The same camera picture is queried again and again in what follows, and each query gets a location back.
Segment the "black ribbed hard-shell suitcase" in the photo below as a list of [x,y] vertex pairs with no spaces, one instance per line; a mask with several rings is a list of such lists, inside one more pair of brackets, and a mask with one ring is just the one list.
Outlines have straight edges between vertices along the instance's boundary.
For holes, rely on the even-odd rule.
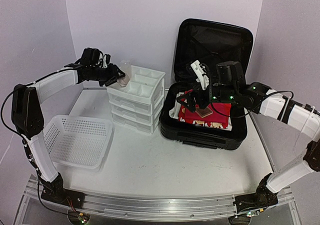
[[253,41],[244,27],[196,18],[181,23],[175,82],[159,117],[164,138],[229,151],[241,145],[253,105],[245,78]]

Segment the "square bronze compact case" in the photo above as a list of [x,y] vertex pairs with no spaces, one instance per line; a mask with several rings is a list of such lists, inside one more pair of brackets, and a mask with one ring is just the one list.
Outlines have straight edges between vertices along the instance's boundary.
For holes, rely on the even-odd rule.
[[210,115],[213,113],[213,111],[212,111],[210,108],[208,108],[208,107],[206,107],[206,108],[204,108],[204,109],[197,107],[197,108],[195,109],[195,112],[196,112],[201,118],[205,118],[205,117],[207,117],[207,116],[210,116]]

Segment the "translucent pink cylindrical container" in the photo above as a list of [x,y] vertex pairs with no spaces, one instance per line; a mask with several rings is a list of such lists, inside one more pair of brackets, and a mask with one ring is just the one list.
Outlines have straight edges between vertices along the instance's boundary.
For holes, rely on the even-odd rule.
[[120,69],[125,73],[125,77],[118,80],[118,83],[122,87],[126,87],[132,76],[132,66],[130,60],[122,60],[120,62]]

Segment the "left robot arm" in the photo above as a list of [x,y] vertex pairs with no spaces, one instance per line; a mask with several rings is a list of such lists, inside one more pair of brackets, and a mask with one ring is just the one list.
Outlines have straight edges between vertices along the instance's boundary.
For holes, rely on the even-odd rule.
[[43,104],[61,91],[94,81],[108,87],[126,76],[125,72],[110,62],[111,56],[98,48],[85,48],[75,62],[51,72],[31,83],[17,84],[11,92],[11,121],[14,133],[22,139],[29,163],[33,166],[38,182],[44,191],[38,194],[40,201],[70,206],[73,202],[81,207],[82,192],[65,188],[45,144],[45,117]]

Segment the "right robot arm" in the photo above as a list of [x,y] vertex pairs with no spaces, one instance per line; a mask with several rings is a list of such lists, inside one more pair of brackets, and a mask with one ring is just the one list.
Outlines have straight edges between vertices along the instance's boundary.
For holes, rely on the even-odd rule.
[[276,119],[307,135],[311,141],[305,151],[276,172],[267,174],[254,193],[234,198],[237,215],[250,216],[278,204],[278,192],[302,177],[320,170],[320,112],[309,104],[301,104],[285,91],[276,91],[260,82],[246,83],[242,65],[237,61],[217,64],[217,81],[213,82],[209,67],[196,60],[186,65],[198,83],[176,98],[190,112],[196,108],[211,109],[227,119],[232,118],[214,104],[231,104],[247,112]]

